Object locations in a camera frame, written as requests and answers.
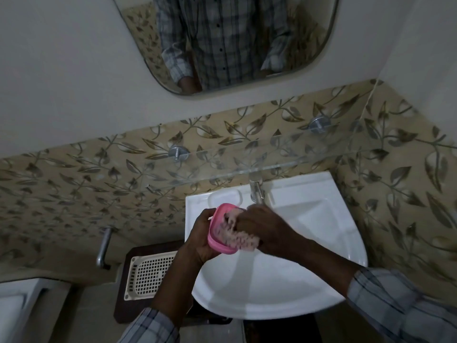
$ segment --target plaid shirt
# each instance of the plaid shirt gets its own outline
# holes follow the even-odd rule
[[[457,308],[421,293],[399,271],[364,268],[352,280],[348,302],[379,333],[394,342],[457,342]],[[118,343],[176,343],[178,330],[166,316],[147,308]]]
[[[281,72],[291,38],[287,0],[154,0],[162,57],[175,83],[193,77],[186,40],[203,89],[256,78],[262,69]],[[269,32],[269,49],[258,35]]]

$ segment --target person's left hand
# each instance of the person's left hand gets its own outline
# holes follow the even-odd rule
[[[208,230],[210,223],[208,219],[213,216],[215,211],[215,208],[207,208],[202,211],[197,220],[195,220],[189,238],[187,238],[187,241],[184,244],[190,252],[196,254],[201,265],[220,254],[211,249],[208,245]]]

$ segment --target pink plastic container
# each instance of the pink plastic container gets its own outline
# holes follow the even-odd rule
[[[235,206],[234,204],[231,203],[223,203],[219,207],[216,208],[216,211],[214,212],[213,218],[211,219],[211,222],[209,223],[209,231],[208,231],[208,245],[214,249],[217,252],[220,252],[222,254],[235,254],[238,249],[228,247],[225,244],[219,242],[212,234],[212,231],[216,226],[221,224],[224,221],[224,215],[225,213],[231,211],[233,208],[239,208],[238,206]]]

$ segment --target person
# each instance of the person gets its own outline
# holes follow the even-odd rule
[[[162,58],[185,94],[281,72],[286,64],[292,37],[287,0],[154,0],[154,4]],[[261,26],[268,32],[269,48],[260,35]],[[186,52],[187,39],[193,56]]]
[[[150,307],[130,324],[119,343],[179,341],[178,329],[197,274],[206,261],[218,255],[207,244],[208,219],[215,210],[204,209],[197,218]],[[236,228],[259,236],[261,252],[314,272],[385,338],[408,343],[457,342],[457,308],[421,293],[399,271],[349,261],[301,236],[266,206],[250,206],[238,216]]]

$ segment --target toilet lid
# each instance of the toilet lid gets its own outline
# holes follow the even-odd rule
[[[24,295],[0,297],[0,343],[6,343],[20,317],[24,305]]]

